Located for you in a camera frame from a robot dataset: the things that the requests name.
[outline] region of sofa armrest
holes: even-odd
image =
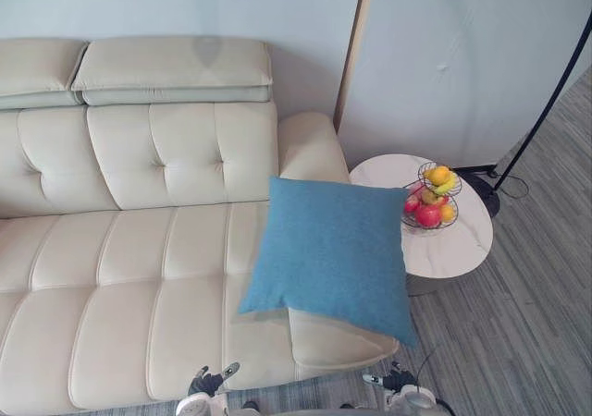
[[[300,113],[279,123],[279,176],[350,183],[329,117]]]

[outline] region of lamp base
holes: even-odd
[[[500,197],[493,190],[493,187],[473,173],[465,173],[463,171],[459,171],[458,173],[462,177],[462,180],[471,185],[473,190],[481,198],[481,201],[483,201],[483,204],[487,208],[489,217],[495,217],[500,212]]]

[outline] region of sofa headrest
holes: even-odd
[[[264,43],[224,37],[124,37],[91,42],[72,89],[87,104],[266,102]]]
[[[68,39],[0,41],[0,109],[82,104],[70,84],[87,43]]]

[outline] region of round table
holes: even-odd
[[[385,154],[368,159],[350,173],[351,183],[397,188],[417,180],[419,165],[429,162],[407,154]],[[401,240],[410,296],[426,294],[453,278],[474,270],[487,257],[493,226],[487,208],[471,186],[463,182],[454,197],[459,216],[451,226],[425,230],[401,222]]]

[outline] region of banana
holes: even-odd
[[[456,174],[450,172],[450,178],[447,180],[447,182],[440,185],[439,187],[436,187],[435,189],[433,189],[433,191],[438,196],[443,196],[448,191],[452,190],[455,185],[456,185]]]

